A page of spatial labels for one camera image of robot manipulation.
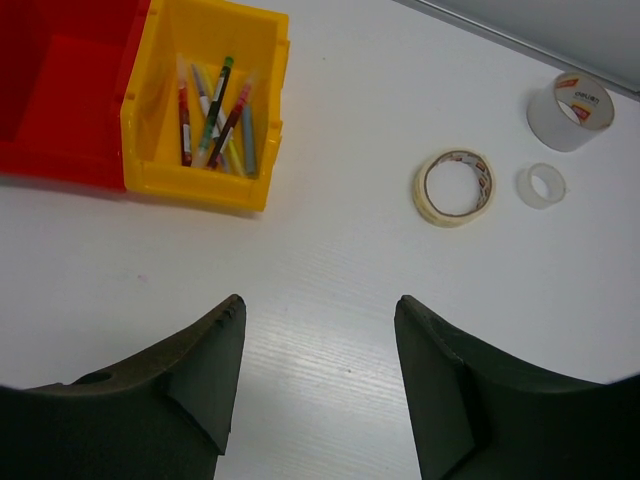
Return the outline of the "yellow pen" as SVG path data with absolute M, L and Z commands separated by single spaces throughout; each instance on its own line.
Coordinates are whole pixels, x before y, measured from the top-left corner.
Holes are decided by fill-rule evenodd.
M 212 80 L 210 71 L 206 66 L 200 66 L 200 72 L 204 76 L 205 83 L 206 83 L 206 90 L 207 90 L 207 93 L 209 94 L 209 99 L 213 100 L 214 85 L 213 85 L 213 80 Z M 219 131 L 224 127 L 224 124 L 226 121 L 227 121 L 227 115 L 224 107 L 221 106 L 218 113 L 217 123 L 216 123 L 216 130 L 215 130 L 216 134 L 219 134 Z M 235 174 L 241 177 L 245 177 L 246 176 L 245 168 L 242 164 L 239 152 L 237 150 L 236 143 L 233 138 L 233 134 L 230 133 L 227 139 L 229 140 L 229 142 L 225 147 L 225 150 L 221 152 L 220 164 L 223 166 L 224 170 L 227 173 L 234 172 Z

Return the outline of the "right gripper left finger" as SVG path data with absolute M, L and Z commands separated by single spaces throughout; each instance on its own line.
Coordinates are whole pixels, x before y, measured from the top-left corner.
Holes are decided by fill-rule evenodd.
M 4 479 L 211 479 L 231 432 L 246 331 L 238 295 L 71 384 L 1 389 Z

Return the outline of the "red pen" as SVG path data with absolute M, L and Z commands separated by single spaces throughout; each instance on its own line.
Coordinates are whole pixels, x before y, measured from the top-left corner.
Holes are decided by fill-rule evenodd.
M 223 128 L 221 129 L 220 135 L 217 138 L 217 140 L 214 143 L 214 149 L 210 155 L 209 161 L 207 163 L 207 165 L 209 167 L 215 168 L 218 164 L 218 157 L 221 153 L 224 152 L 225 148 L 227 147 L 230 138 L 232 136 L 232 132 L 234 130 L 234 128 L 236 127 L 236 124 L 238 123 L 247 103 L 249 100 L 249 97 L 251 95 L 251 91 L 253 89 L 253 85 L 254 85 L 254 79 L 253 78 L 249 78 L 245 84 L 242 87 L 242 90 L 240 92 L 240 95 L 238 97 L 238 100 L 236 102 L 236 104 L 234 105 L 233 110 L 231 111 L 230 115 L 228 116 L 226 122 L 223 125 Z
M 180 123 L 181 164 L 192 165 L 191 125 L 188 105 L 187 71 L 181 54 L 176 56 L 176 72 L 178 86 L 178 111 Z

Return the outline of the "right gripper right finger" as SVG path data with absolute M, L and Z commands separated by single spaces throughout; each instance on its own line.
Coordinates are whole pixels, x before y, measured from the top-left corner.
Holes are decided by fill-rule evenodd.
M 639 378 L 525 362 L 405 295 L 396 344 L 424 479 L 636 479 Z

